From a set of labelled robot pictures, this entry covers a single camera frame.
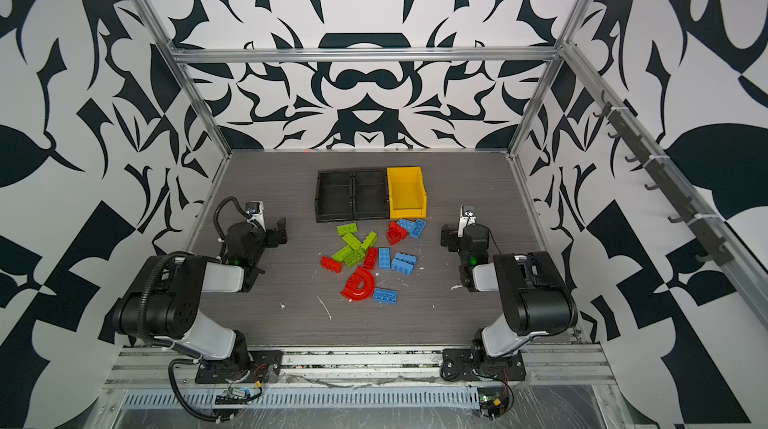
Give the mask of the blue lego stack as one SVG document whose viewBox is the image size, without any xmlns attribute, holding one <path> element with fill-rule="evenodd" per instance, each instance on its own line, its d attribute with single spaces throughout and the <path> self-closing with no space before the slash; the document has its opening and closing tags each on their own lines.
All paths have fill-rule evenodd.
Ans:
<svg viewBox="0 0 768 429">
<path fill-rule="evenodd" d="M 411 275 L 416 262 L 416 256 L 397 252 L 392 259 L 391 269 L 404 275 Z"/>
</svg>

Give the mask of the red lego cluster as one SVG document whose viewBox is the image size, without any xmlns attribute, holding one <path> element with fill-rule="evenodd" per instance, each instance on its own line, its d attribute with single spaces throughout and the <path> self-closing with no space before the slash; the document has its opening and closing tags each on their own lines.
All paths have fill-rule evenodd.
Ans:
<svg viewBox="0 0 768 429">
<path fill-rule="evenodd" d="M 407 239 L 409 232 L 400 226 L 396 221 L 391 221 L 386 233 L 386 238 L 390 246 L 394 246 Z"/>
</svg>

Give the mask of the red lego 2x4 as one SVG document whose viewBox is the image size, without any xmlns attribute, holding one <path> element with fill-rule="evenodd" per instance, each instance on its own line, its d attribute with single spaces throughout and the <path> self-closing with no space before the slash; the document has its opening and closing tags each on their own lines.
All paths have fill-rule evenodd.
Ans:
<svg viewBox="0 0 768 429">
<path fill-rule="evenodd" d="M 363 268 L 367 270 L 373 270 L 376 266 L 378 259 L 379 249 L 376 247 L 369 247 L 366 252 L 366 256 L 363 262 Z"/>
</svg>

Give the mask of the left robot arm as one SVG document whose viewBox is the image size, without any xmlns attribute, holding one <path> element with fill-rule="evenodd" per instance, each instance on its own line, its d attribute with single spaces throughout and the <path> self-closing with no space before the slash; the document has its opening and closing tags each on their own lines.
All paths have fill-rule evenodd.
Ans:
<svg viewBox="0 0 768 429">
<path fill-rule="evenodd" d="M 113 330 L 199 362 L 197 383 L 263 379 L 280 355 L 252 356 L 244 334 L 206 316 L 200 303 L 206 293 L 249 292 L 264 251 L 286 242 L 284 218 L 274 229 L 251 219 L 230 226 L 216 258 L 183 251 L 148 258 L 112 309 Z"/>
</svg>

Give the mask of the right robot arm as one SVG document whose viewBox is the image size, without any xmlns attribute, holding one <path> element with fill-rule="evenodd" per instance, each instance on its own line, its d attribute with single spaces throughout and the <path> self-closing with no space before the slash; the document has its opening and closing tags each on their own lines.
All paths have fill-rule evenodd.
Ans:
<svg viewBox="0 0 768 429">
<path fill-rule="evenodd" d="M 492 232 L 481 224 L 441 228 L 440 245 L 460 258 L 461 285 L 499 295 L 502 314 L 472 341 L 477 361 L 503 359 L 539 337 L 557 336 L 577 322 L 576 304 L 547 252 L 489 254 Z"/>
</svg>

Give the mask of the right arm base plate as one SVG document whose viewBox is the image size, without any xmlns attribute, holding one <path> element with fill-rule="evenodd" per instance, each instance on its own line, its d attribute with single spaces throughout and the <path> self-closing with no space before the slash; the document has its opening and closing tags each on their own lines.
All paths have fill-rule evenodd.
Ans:
<svg viewBox="0 0 768 429">
<path fill-rule="evenodd" d="M 445 381 L 493 380 L 521 382 L 527 373 L 520 354 L 504 358 L 480 358 L 469 348 L 444 349 L 440 377 Z"/>
</svg>

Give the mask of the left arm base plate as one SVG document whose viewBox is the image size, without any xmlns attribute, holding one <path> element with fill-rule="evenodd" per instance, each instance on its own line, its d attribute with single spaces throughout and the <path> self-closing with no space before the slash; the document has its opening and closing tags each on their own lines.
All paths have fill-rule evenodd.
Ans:
<svg viewBox="0 0 768 429">
<path fill-rule="evenodd" d="M 197 370 L 197 384 L 267 382 L 281 372 L 284 353 L 281 350 L 250 351 L 248 356 L 234 354 L 228 359 L 203 359 Z"/>
</svg>

